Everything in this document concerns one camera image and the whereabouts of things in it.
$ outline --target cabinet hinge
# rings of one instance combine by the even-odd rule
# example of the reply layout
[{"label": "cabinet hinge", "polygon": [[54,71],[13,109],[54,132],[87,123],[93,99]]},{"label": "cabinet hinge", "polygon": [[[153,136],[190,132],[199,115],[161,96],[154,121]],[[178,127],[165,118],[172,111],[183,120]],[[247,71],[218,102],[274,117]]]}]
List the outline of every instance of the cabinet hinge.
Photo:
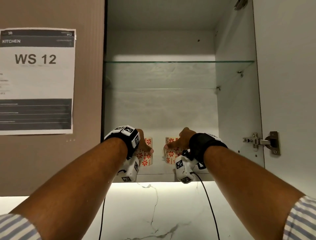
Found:
[{"label": "cabinet hinge", "polygon": [[243,137],[243,142],[252,144],[254,151],[258,151],[261,145],[270,149],[273,155],[281,155],[279,132],[270,132],[270,136],[265,139],[259,138],[258,133],[253,133],[251,137]]},{"label": "cabinet hinge", "polygon": [[248,0],[238,0],[235,5],[235,10],[239,11],[241,9],[244,9],[248,4]]}]

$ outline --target wrist strap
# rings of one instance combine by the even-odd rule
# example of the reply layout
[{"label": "wrist strap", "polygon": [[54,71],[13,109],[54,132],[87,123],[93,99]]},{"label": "wrist strap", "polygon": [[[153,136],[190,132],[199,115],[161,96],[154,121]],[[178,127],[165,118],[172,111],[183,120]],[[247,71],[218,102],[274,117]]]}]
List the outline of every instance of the wrist strap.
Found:
[{"label": "wrist strap", "polygon": [[135,150],[137,149],[139,145],[139,141],[140,141],[139,132],[135,128],[129,125],[121,126],[114,129],[108,135],[106,135],[104,138],[104,141],[112,137],[120,138],[125,142],[126,147],[127,147],[126,159],[127,160],[131,159],[133,156],[133,153],[135,152]]},{"label": "wrist strap", "polygon": [[220,138],[207,133],[194,134],[189,141],[190,154],[203,165],[204,153],[210,146],[222,146],[228,148]]}]

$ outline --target paper sign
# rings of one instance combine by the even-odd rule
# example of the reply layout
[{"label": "paper sign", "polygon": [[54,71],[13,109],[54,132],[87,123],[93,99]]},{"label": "paper sign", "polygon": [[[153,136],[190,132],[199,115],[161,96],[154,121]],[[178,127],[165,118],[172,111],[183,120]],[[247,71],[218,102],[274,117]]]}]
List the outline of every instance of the paper sign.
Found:
[{"label": "paper sign", "polygon": [[76,30],[0,30],[0,135],[72,133]]}]

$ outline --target glass shelf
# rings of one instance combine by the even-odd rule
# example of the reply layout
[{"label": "glass shelf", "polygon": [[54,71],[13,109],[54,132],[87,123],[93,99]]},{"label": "glass shelf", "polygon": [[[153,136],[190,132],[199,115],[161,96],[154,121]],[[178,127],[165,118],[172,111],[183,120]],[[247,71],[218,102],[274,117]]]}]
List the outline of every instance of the glass shelf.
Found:
[{"label": "glass shelf", "polygon": [[216,89],[255,61],[115,62],[105,64],[106,89]]}]

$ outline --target hand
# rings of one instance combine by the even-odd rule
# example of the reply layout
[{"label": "hand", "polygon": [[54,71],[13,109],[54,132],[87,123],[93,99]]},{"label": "hand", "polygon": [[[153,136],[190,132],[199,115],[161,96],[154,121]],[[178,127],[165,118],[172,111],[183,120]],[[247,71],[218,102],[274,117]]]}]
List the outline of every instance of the hand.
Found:
[{"label": "hand", "polygon": [[189,141],[194,134],[196,134],[195,131],[192,131],[189,128],[184,128],[179,134],[180,138],[177,141],[166,144],[164,148],[167,150],[172,148],[189,149]]},{"label": "hand", "polygon": [[154,153],[154,150],[148,146],[145,142],[145,138],[144,138],[144,132],[141,129],[136,129],[139,132],[140,135],[140,141],[139,141],[139,146],[138,149],[143,150],[147,153]]}]

